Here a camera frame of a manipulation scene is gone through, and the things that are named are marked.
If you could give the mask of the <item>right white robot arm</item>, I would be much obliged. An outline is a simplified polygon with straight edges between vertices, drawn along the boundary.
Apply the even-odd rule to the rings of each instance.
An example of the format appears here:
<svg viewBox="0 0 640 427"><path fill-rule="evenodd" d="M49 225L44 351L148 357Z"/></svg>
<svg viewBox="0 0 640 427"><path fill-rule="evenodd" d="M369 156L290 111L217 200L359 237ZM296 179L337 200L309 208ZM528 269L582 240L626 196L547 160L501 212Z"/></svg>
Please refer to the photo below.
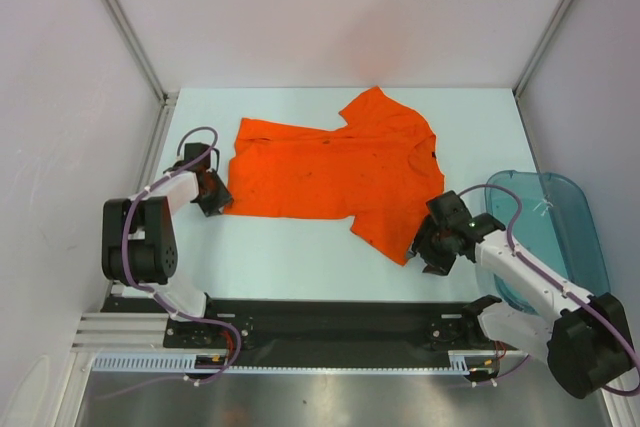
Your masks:
<svg viewBox="0 0 640 427"><path fill-rule="evenodd" d="M490 295L473 302L472 316L461 323L469 346L484 348L496 340L515 347L545 362L555 381L578 399L599 389L638 395L637 388L611 385L639 368L626 313L615 296L595 295L561 276L516 240L513 221L473 216L453 191L428 201L427 210L410 249L425 272L446 276L465 257L515 288L533 310L521 312Z"/></svg>

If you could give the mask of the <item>left aluminium frame post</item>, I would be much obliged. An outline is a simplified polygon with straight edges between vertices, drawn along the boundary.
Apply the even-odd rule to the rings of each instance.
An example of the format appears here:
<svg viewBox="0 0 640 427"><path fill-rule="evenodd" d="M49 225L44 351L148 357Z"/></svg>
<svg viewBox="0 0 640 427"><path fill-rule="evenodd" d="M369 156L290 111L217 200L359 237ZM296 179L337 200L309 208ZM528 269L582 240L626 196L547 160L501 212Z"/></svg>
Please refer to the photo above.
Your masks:
<svg viewBox="0 0 640 427"><path fill-rule="evenodd" d="M100 0L154 98L163 105L167 93L120 0Z"/></svg>

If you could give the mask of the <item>teal plastic bin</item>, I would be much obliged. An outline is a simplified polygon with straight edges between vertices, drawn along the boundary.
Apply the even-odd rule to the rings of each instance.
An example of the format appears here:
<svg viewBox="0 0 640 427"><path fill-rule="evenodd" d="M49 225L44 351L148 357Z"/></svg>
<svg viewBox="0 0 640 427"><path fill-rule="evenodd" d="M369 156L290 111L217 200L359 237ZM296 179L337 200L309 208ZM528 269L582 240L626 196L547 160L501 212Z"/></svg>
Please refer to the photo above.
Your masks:
<svg viewBox="0 0 640 427"><path fill-rule="evenodd" d="M598 234L583 191L555 173L505 170L488 179L484 191L486 211L508 224L517 204L515 239L541 262L574 284L599 296L610 290Z"/></svg>

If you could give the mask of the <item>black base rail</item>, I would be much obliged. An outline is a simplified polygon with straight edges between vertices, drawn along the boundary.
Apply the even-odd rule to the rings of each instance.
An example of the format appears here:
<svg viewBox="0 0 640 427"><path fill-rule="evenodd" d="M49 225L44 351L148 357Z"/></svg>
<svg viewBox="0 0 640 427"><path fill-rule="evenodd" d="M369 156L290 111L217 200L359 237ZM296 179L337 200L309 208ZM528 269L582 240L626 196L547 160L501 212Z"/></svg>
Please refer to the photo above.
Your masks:
<svg viewBox="0 0 640 427"><path fill-rule="evenodd" d="M466 303L212 300L213 324L168 319L163 350L220 352L232 347L252 365L327 362L339 366L416 366L440 352L493 352ZM161 313L150 299L110 297L103 313Z"/></svg>

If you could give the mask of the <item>right aluminium frame post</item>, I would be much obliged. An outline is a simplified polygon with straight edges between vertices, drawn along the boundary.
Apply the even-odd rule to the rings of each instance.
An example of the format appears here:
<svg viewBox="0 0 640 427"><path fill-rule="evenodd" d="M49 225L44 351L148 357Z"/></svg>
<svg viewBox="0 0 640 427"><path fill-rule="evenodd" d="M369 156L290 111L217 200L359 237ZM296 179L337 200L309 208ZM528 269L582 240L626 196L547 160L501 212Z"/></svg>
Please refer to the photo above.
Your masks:
<svg viewBox="0 0 640 427"><path fill-rule="evenodd" d="M517 102L520 101L521 97L525 93L554 38L559 33L560 28L563 26L576 2L577 0L558 1L522 72L514 84L512 93Z"/></svg>

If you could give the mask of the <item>aluminium front rail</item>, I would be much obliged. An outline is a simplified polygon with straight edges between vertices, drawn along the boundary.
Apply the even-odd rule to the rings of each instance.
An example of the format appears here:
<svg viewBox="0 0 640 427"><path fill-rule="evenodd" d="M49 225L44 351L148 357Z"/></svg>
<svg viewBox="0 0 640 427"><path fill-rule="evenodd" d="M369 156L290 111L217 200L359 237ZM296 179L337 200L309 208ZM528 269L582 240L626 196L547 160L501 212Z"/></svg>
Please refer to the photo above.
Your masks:
<svg viewBox="0 0 640 427"><path fill-rule="evenodd" d="M154 352L163 349L169 316L161 313L85 313L72 352Z"/></svg>

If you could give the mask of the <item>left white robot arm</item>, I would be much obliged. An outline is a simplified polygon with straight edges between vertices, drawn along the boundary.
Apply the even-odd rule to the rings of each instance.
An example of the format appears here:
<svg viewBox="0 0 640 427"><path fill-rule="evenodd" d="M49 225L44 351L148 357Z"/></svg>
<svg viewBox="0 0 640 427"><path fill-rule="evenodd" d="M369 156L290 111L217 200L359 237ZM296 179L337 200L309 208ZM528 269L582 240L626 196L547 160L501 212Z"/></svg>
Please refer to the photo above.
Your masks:
<svg viewBox="0 0 640 427"><path fill-rule="evenodd" d="M205 292L172 279L179 261L173 216L195 205L210 218L232 203L219 164L218 148L183 143L177 161L158 180L130 197L106 201L102 211L104 277L146 294L172 319L188 321L187 336L202 347L219 339L221 323L206 313Z"/></svg>

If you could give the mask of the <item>orange t-shirt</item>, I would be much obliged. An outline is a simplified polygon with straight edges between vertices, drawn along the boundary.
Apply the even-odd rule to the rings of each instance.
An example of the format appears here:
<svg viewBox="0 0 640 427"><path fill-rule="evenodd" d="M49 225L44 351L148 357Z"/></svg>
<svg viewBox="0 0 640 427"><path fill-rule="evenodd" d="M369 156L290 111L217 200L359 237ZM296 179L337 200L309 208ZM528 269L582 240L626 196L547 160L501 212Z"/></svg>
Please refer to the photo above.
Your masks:
<svg viewBox="0 0 640 427"><path fill-rule="evenodd" d="M444 191L437 137L417 111L370 88L335 130L244 118L229 162L227 215L352 218L351 231L398 265Z"/></svg>

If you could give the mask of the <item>aluminium frame post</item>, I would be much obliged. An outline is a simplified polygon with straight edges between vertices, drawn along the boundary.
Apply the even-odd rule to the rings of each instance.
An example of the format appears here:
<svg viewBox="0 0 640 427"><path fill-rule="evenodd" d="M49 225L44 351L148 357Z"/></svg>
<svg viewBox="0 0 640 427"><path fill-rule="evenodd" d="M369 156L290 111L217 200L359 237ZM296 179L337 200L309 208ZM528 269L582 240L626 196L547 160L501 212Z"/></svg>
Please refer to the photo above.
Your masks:
<svg viewBox="0 0 640 427"><path fill-rule="evenodd" d="M100 0L154 98L163 105L167 93L120 0Z"/></svg>
<svg viewBox="0 0 640 427"><path fill-rule="evenodd" d="M525 93L554 38L559 33L560 28L563 26L576 2L577 0L558 1L522 72L514 84L512 93L517 102L520 101L521 97Z"/></svg>

